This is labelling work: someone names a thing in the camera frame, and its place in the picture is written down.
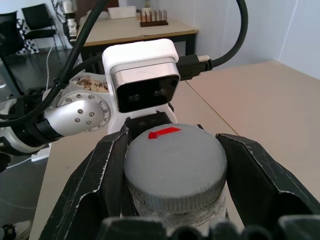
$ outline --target gray bottle cap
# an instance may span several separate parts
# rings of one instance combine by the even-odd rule
[[[150,132],[176,132],[149,139]],[[145,131],[128,147],[128,187],[142,204],[161,213],[187,213],[212,203],[226,183],[227,158],[220,142],[193,125],[166,124]]]

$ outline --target white box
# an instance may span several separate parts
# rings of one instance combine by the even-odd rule
[[[120,6],[108,8],[111,19],[135,18],[137,16],[136,6]]]

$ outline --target beige table surface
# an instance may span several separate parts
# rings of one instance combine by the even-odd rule
[[[186,82],[179,84],[172,105],[180,123],[201,124],[206,131],[214,135],[216,133],[235,134]],[[62,138],[52,144],[30,240],[39,238],[69,176],[105,134],[104,130],[84,132]],[[227,209],[231,219],[238,226],[241,226],[241,220],[229,195],[227,197]]]
[[[80,30],[86,18],[80,20]],[[140,27],[135,17],[97,21],[84,46],[142,41],[198,33],[198,29],[168,18],[167,26]]]
[[[189,84],[320,201],[320,80],[269,61],[204,73]]]

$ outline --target red mark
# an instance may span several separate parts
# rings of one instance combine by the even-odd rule
[[[148,138],[149,139],[157,139],[161,135],[171,134],[171,133],[178,132],[178,131],[181,131],[181,129],[172,126],[172,127],[168,127],[168,128],[159,130],[159,131],[152,131],[149,133]]]

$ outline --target black chair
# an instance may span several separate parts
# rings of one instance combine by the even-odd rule
[[[58,54],[55,39],[55,35],[57,34],[64,51],[66,51],[64,43],[58,33],[55,21],[53,20],[53,17],[49,16],[47,6],[44,3],[22,8],[22,12],[25,22],[31,30],[24,36],[26,40],[53,38],[55,50]]]
[[[17,28],[17,12],[0,14],[0,54],[9,56],[24,47],[25,42]]]

